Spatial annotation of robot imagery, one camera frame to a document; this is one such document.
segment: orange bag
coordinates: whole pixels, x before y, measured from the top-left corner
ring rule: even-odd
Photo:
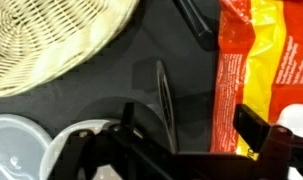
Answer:
[[[235,104],[275,123],[303,104],[303,0],[220,0],[218,74],[211,151],[252,150],[233,128]]]

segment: wicker basket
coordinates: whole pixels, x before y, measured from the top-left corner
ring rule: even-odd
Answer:
[[[138,0],[0,0],[0,97],[88,60],[126,25]]]

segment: plastic bag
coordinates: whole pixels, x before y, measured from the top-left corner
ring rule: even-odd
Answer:
[[[303,104],[303,0],[220,0],[212,152],[255,158],[233,128],[235,104],[276,123]]]

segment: dark gray table surface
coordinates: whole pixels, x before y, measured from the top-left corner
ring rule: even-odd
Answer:
[[[195,3],[204,15],[218,20],[218,0]],[[135,101],[144,104],[142,110],[153,110],[136,118],[166,146],[155,83],[159,59],[171,82],[181,150],[208,151],[217,52],[200,49],[171,0],[142,1],[129,26],[100,53],[54,81],[0,98],[0,114],[28,117],[54,137],[79,121],[119,118],[124,103]]]

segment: yellow label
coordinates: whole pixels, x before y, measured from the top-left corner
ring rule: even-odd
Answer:
[[[256,35],[246,61],[243,104],[248,105],[264,120],[268,120],[271,85],[278,68],[285,43],[286,27],[283,2],[280,0],[251,0],[251,23]],[[239,136],[237,153],[252,154],[247,143]]]

